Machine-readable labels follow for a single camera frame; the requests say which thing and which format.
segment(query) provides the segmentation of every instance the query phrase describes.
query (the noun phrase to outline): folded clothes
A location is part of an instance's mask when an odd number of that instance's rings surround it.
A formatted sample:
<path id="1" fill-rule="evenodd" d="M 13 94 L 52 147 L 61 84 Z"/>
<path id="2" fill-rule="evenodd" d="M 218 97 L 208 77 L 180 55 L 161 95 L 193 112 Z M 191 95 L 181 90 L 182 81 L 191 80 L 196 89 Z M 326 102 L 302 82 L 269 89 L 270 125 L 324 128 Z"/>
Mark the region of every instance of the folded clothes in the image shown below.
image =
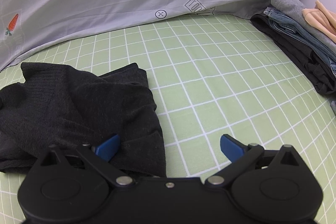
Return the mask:
<path id="1" fill-rule="evenodd" d="M 46 63 L 21 69 L 26 82 L 0 90 L 0 171 L 26 172 L 51 144 L 96 146 L 118 134 L 114 167 L 135 177 L 166 175 L 156 105 L 137 64 L 102 76 Z"/>
<path id="2" fill-rule="evenodd" d="M 318 0 L 315 9 L 303 9 L 302 15 L 307 23 L 323 32 L 336 43 L 336 14 L 327 10 Z"/>
<path id="3" fill-rule="evenodd" d="M 289 35 L 311 47 L 336 75 L 336 55 L 324 44 L 309 34 L 300 24 L 284 13 L 274 8 L 267 8 L 264 14 L 268 16 L 271 28 Z"/>
<path id="4" fill-rule="evenodd" d="M 266 15 L 257 14 L 252 16 L 250 20 L 259 31 L 273 39 L 274 43 L 312 82 L 319 94 L 326 95 L 336 91 L 335 76 L 311 47 L 283 32 L 274 30 L 269 25 Z"/>
<path id="5" fill-rule="evenodd" d="M 299 0 L 271 0 L 271 4 L 280 12 L 289 16 L 300 24 L 307 32 L 313 35 L 318 41 L 327 46 L 334 54 L 336 54 L 336 44 L 324 33 L 310 26 L 302 15 L 302 10 L 307 8 Z"/>

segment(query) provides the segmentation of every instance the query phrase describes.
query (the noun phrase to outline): green bedsheet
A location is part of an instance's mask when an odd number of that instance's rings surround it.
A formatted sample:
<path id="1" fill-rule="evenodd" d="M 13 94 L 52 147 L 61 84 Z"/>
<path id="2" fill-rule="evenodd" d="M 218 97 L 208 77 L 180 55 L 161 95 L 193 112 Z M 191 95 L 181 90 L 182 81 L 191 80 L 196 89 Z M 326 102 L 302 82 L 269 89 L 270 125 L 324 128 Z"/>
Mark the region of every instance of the green bedsheet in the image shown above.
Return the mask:
<path id="1" fill-rule="evenodd" d="M 266 149 L 292 144 L 324 190 L 320 223 L 336 220 L 335 115 L 271 39 L 230 15 L 163 20 L 58 44 L 26 60 L 68 64 L 101 75 L 136 62 L 157 103 L 169 177 L 212 175 L 229 164 L 219 138 Z M 23 82 L 20 65 L 0 88 Z M 0 224 L 19 223 L 23 175 L 0 175 Z"/>

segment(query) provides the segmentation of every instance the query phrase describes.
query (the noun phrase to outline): screw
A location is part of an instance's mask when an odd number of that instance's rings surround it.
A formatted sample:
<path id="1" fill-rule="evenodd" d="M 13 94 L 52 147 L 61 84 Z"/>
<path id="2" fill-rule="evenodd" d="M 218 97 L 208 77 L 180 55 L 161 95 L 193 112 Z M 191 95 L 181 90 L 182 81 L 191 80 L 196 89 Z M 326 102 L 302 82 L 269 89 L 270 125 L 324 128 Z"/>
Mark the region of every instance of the screw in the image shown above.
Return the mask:
<path id="1" fill-rule="evenodd" d="M 173 182 L 167 182 L 166 183 L 167 188 L 173 188 L 174 186 L 175 186 L 175 183 L 173 183 Z"/>
<path id="2" fill-rule="evenodd" d="M 224 178 L 221 176 L 212 176 L 208 178 L 208 182 L 213 185 L 218 185 L 224 182 Z"/>
<path id="3" fill-rule="evenodd" d="M 121 176 L 115 180 L 119 185 L 129 185 L 133 182 L 133 179 L 129 176 Z"/>

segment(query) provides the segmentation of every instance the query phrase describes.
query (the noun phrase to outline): orange carrot print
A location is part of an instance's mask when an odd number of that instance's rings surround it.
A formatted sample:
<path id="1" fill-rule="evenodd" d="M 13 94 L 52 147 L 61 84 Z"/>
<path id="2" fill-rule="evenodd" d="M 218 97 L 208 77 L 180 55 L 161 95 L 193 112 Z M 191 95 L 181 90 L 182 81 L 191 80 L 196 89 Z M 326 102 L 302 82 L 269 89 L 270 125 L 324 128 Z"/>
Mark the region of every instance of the orange carrot print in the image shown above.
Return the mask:
<path id="1" fill-rule="evenodd" d="M 14 30 L 17 19 L 19 18 L 19 14 L 16 14 L 15 17 L 12 19 L 12 21 L 9 23 L 8 27 L 6 28 L 6 33 L 5 35 L 11 36 L 11 32 Z"/>

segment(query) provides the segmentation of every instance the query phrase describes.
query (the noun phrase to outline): blue jeans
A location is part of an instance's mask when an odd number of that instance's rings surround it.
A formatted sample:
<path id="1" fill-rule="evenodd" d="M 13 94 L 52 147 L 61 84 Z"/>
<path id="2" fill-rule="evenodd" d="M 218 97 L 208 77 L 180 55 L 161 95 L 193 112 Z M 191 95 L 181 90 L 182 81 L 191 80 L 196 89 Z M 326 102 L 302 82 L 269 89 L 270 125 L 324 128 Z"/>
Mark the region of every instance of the blue jeans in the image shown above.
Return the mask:
<path id="1" fill-rule="evenodd" d="M 268 23 L 271 28 L 312 48 L 322 61 L 330 66 L 331 71 L 336 76 L 336 55 L 328 47 L 308 33 L 299 23 L 279 10 L 267 8 L 264 14 L 268 16 Z"/>

